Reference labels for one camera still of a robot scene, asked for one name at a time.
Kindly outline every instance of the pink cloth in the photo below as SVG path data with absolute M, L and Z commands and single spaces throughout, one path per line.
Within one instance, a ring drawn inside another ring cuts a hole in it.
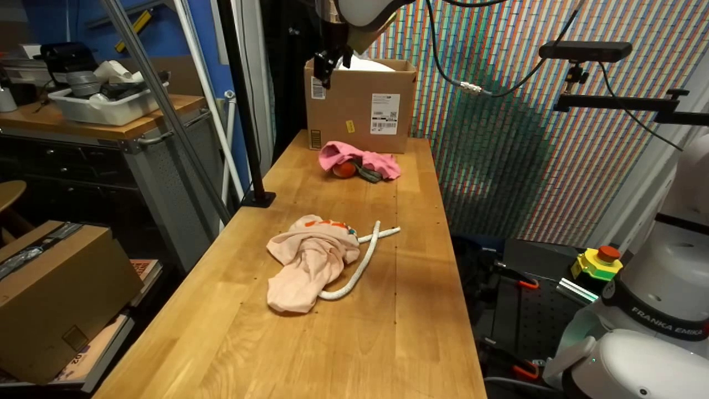
M 348 159 L 361 159 L 361 165 L 380 172 L 383 178 L 396 178 L 401 175 L 399 164 L 388 153 L 361 150 L 345 142 L 329 142 L 319 150 L 319 165 L 331 171 L 334 164 L 344 164 Z
M 283 269 L 268 279 L 266 295 L 268 306 L 278 311 L 310 311 L 318 295 L 359 257 L 356 237 L 345 226 L 318 215 L 297 220 L 266 248 L 283 264 Z

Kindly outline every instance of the cardboard box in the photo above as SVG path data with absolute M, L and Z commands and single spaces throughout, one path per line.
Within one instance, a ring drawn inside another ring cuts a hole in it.
M 331 88 L 303 65 L 309 139 L 331 139 L 365 150 L 404 153 L 414 112 L 416 69 L 401 59 L 378 59 L 394 70 L 332 70 Z
M 47 222 L 0 248 L 0 264 L 58 226 Z M 58 377 L 139 288 L 111 229 L 82 226 L 0 279 L 0 368 L 22 381 Z

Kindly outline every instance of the beige cloth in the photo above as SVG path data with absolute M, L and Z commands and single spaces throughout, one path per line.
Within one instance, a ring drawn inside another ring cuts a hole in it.
M 266 248 L 283 264 L 283 269 L 268 279 L 266 295 L 268 306 L 278 311 L 310 311 L 318 295 L 359 257 L 354 233 L 318 215 L 297 220 Z

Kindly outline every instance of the white label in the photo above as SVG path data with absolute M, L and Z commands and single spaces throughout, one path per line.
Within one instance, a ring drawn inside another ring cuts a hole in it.
M 399 92 L 373 92 L 371 132 L 396 135 L 399 129 Z
M 312 99 L 327 99 L 329 96 L 329 88 L 314 74 L 310 74 L 310 96 Z

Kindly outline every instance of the workbench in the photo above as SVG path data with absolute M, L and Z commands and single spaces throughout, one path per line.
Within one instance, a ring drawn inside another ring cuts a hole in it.
M 430 144 L 410 139 L 396 161 L 396 181 L 327 176 L 297 135 L 263 178 L 272 206 L 229 222 L 97 397 L 485 397 Z M 281 269 L 266 241 L 309 213 L 404 229 L 348 296 L 283 317 L 266 306 Z
M 200 94 L 171 94 L 201 165 L 221 156 Z M 77 124 L 56 103 L 0 112 L 0 181 L 27 178 L 19 211 L 42 223 L 107 223 L 132 257 L 194 267 L 217 235 L 217 213 L 159 111 L 124 126 Z

